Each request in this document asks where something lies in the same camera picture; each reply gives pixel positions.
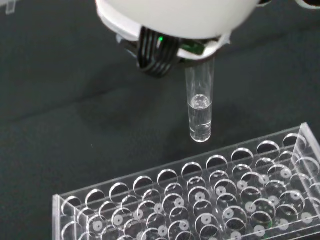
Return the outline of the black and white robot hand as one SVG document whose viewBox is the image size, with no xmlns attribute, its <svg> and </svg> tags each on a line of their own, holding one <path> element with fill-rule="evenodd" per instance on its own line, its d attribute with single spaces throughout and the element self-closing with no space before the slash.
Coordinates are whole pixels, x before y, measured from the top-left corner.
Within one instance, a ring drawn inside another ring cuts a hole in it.
<svg viewBox="0 0 320 240">
<path fill-rule="evenodd" d="M 102 23 L 152 77 L 320 22 L 317 0 L 98 0 Z"/>
</svg>

